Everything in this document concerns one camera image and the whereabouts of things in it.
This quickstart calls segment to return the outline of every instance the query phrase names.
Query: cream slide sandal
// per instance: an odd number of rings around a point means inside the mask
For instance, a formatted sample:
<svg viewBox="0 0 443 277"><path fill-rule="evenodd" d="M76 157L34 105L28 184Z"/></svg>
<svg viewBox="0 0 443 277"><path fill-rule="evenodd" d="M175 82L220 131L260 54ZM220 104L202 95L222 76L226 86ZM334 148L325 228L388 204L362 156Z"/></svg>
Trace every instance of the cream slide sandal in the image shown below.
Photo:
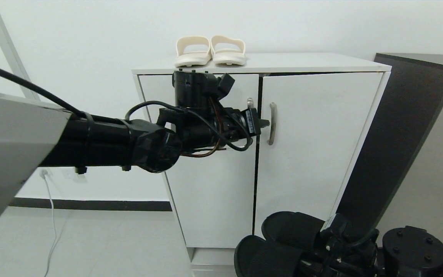
<svg viewBox="0 0 443 277"><path fill-rule="evenodd" d="M206 51L185 52L186 47L190 45L206 45ZM175 67L190 67L192 65L206 65L211 60L211 43L207 37L191 36L181 37L177 40L177 58Z"/></svg>
<svg viewBox="0 0 443 277"><path fill-rule="evenodd" d="M219 43L228 43L237 46L239 49L223 48L215 50ZM227 65L245 65L246 64L246 44L241 39L215 35L211 38L211 52L215 64L225 63Z"/></svg>

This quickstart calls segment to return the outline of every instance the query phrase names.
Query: black cable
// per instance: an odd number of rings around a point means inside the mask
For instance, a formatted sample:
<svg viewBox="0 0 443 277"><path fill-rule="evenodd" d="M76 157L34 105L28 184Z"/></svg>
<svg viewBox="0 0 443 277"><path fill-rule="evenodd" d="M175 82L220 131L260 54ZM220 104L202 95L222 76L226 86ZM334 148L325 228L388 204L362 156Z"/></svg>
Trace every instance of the black cable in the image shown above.
<svg viewBox="0 0 443 277"><path fill-rule="evenodd" d="M252 143L252 138L249 136L248 138L248 143L244 146L244 147L237 147L234 144L232 144L229 140L227 140L220 132L218 132L218 130L213 127L206 119L204 119L202 116L200 116L199 114L197 114L196 112L193 112L189 109L186 108L180 108L180 107L174 107L172 105L169 105L165 102L161 102L161 101L145 101L143 103L140 103L138 105L135 105L134 107L132 107L125 115L125 119L129 120L131 115L141 109L142 107L146 107L148 105L160 105L163 106L165 108L174 110L176 112L183 112L183 113L188 113L188 114L192 114L194 116L196 116L197 118L199 118L206 126L208 126L208 128L210 128L211 131L213 131L213 133L220 139L222 140L222 142L224 142L226 145L228 145L231 149L237 150L237 151L245 151L249 148L249 146L251 146L251 144L249 144L249 141Z"/></svg>
<svg viewBox="0 0 443 277"><path fill-rule="evenodd" d="M359 245L364 244L365 242L367 242L368 240L370 240L371 238L373 238L375 235L378 235L378 230L377 229L371 229L366 235L364 235L360 240L357 240L355 242L352 242L350 244L346 245L347 249L352 249L354 247L357 247Z"/></svg>
<svg viewBox="0 0 443 277"><path fill-rule="evenodd" d="M15 74L12 74L10 72L7 72L5 70L2 70L0 68L0 77L3 77L7 80L10 80L14 83L17 83L23 87L26 87L32 91L35 91L39 95L44 96L45 98L51 100L52 102L56 103L57 105L60 105L61 107L69 110L70 112L76 114L77 116L80 116L82 118L85 118L85 114L81 112L79 109L73 107L72 105L68 104L66 101L62 100L61 98L55 96L54 94L46 91L45 89L41 88L40 86L37 86L36 84L33 84L21 77L18 77Z"/></svg>
<svg viewBox="0 0 443 277"><path fill-rule="evenodd" d="M237 149L237 151L245 151L247 150L251 144L253 143L253 139L251 137L251 135L249 135L249 133L247 132L246 128L235 118L232 117L232 115L223 107L223 105L218 101L215 100L215 103L220 107L220 109L232 120L234 121L234 123L236 125L239 126L239 128L244 132L244 135L246 136L246 145L244 145L243 147L238 147L239 149Z"/></svg>

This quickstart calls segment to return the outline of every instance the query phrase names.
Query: black sandal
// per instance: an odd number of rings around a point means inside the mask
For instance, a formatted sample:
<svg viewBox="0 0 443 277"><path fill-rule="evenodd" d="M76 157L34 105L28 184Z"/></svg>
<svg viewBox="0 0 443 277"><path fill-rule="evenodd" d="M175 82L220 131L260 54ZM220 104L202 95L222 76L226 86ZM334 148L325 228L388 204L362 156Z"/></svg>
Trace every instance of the black sandal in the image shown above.
<svg viewBox="0 0 443 277"><path fill-rule="evenodd" d="M303 260L302 253L302 249L248 235L235 249L235 272L237 277L321 276L322 265ZM325 276L337 275L337 272L332 271Z"/></svg>
<svg viewBox="0 0 443 277"><path fill-rule="evenodd" d="M322 233L321 229L325 224L323 220L300 212L276 212L265 219L261 230L266 240L302 249L304 258L322 263L330 254L326 249L330 238L334 237L346 244L356 242L364 236L342 215L337 214L335 220L334 224L339 225L336 229L341 232ZM359 268L373 268L376 261L376 239L375 235L352 247L341 259Z"/></svg>
<svg viewBox="0 0 443 277"><path fill-rule="evenodd" d="M319 235L323 224L301 212L276 212L264 220L261 231L266 240L302 249L305 258L322 262L326 256L326 244Z"/></svg>

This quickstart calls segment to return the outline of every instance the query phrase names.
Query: white wall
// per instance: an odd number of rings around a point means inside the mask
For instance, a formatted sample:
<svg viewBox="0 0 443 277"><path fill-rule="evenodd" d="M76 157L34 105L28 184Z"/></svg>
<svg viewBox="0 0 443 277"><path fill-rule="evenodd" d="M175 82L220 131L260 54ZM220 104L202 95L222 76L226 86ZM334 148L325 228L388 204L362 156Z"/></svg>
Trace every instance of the white wall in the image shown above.
<svg viewBox="0 0 443 277"><path fill-rule="evenodd" d="M242 38L248 55L443 54L443 1L0 0L0 12L32 81L80 109L115 117L139 101L130 69L175 54L183 35ZM112 171L97 169L82 184L57 170L62 192L53 193L167 200L160 175ZM46 197L42 181L29 181L20 196Z"/></svg>

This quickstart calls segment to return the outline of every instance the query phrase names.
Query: dark gray panel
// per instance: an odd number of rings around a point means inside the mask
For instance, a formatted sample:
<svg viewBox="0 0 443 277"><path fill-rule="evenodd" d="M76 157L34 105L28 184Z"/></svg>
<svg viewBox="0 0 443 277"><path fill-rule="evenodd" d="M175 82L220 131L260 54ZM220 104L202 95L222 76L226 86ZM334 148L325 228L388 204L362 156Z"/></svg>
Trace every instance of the dark gray panel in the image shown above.
<svg viewBox="0 0 443 277"><path fill-rule="evenodd" d="M391 77L337 210L362 229L378 223L443 106L443 69L375 61Z"/></svg>
<svg viewBox="0 0 443 277"><path fill-rule="evenodd" d="M377 53L376 57L392 58L431 67L443 68L443 55L415 53Z"/></svg>

